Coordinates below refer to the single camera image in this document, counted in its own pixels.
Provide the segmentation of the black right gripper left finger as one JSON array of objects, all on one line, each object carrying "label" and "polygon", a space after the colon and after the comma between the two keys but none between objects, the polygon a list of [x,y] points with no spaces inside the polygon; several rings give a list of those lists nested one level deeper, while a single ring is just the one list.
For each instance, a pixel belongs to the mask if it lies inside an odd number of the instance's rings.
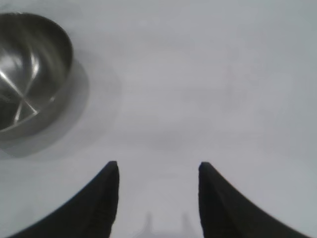
[{"label": "black right gripper left finger", "polygon": [[118,207],[119,168],[108,162],[58,209],[13,234],[14,238],[107,238]]}]

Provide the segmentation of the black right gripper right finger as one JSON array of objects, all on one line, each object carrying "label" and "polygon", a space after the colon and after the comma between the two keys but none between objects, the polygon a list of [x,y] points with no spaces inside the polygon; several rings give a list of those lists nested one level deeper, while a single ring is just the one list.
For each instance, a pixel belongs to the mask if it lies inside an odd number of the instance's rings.
[{"label": "black right gripper right finger", "polygon": [[199,214],[206,238],[303,238],[232,186],[210,163],[199,166]]}]

